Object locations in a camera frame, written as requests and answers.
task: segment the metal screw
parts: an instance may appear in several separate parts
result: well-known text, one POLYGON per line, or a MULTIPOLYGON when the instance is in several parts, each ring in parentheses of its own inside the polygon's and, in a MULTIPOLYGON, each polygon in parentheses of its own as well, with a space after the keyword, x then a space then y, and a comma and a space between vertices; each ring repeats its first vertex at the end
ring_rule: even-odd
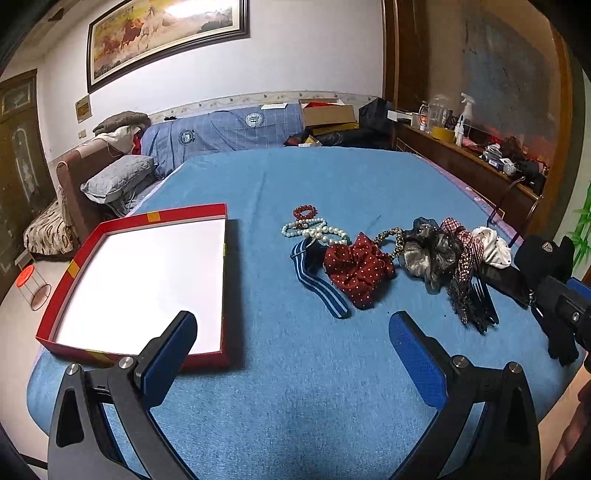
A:
POLYGON ((466 368, 469 365, 468 359, 462 355, 456 355, 452 358, 452 362, 458 368, 466 368))
POLYGON ((515 374, 520 374, 523 371, 521 365, 517 362, 509 362, 509 370, 511 370, 515 374))
POLYGON ((79 368, 80 368, 80 365, 78 365, 78 364, 68 365, 66 368, 66 375, 74 375, 78 371, 79 368))
POLYGON ((134 364, 134 358, 131 356, 125 356, 121 360, 119 360, 119 366, 121 368, 129 368, 133 364, 134 364))

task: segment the blue gripper pad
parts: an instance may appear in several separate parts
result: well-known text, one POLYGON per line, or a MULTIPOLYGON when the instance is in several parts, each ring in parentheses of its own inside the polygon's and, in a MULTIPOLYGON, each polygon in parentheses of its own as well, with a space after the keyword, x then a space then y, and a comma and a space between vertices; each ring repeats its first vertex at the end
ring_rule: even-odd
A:
POLYGON ((591 300, 591 288, 576 278, 573 277, 569 279, 569 281, 566 283, 566 286, 580 293, 583 297, 585 297, 585 300, 591 300))
POLYGON ((180 316, 182 319, 143 372, 141 390, 146 408, 158 406, 164 401, 174 377, 197 338, 195 316, 190 312, 180 312, 173 321, 180 316))
POLYGON ((417 335, 407 325, 409 321, 423 335, 406 312, 396 312, 390 317, 388 327, 390 342, 392 342, 423 401, 430 407, 441 411, 447 401, 445 375, 417 335))

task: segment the pillow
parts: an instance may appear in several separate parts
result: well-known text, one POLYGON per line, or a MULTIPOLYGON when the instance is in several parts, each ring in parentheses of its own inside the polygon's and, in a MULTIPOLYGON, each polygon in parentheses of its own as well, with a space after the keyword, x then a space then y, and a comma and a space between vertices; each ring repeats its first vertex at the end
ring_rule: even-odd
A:
POLYGON ((152 190, 151 186, 156 182, 156 176, 151 173, 141 182, 139 182, 133 189, 125 192, 118 199, 107 203, 107 206, 113 210, 113 213, 118 218, 122 218, 126 216, 131 210, 133 210, 134 207, 139 203, 138 198, 141 200, 152 190))
POLYGON ((154 159, 145 155, 124 155, 80 185, 93 202, 109 203, 132 190, 154 172, 154 159))

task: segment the orange stool seat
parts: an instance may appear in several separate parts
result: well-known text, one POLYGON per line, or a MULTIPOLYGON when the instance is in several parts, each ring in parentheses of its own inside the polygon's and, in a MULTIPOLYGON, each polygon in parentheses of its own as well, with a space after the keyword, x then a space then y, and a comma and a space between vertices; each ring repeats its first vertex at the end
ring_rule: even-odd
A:
POLYGON ((29 265, 17 277, 17 287, 21 288, 35 273, 35 265, 29 265))

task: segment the wooden door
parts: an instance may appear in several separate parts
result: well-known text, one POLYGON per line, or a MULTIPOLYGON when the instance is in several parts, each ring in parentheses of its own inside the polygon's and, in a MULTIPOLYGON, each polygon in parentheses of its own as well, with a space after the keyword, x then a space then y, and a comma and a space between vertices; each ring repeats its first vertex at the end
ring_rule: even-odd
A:
POLYGON ((426 0, 384 0, 384 98, 418 112, 429 101, 426 0))
POLYGON ((0 300, 19 273, 25 228, 55 199, 37 118, 36 71, 0 83, 0 300))

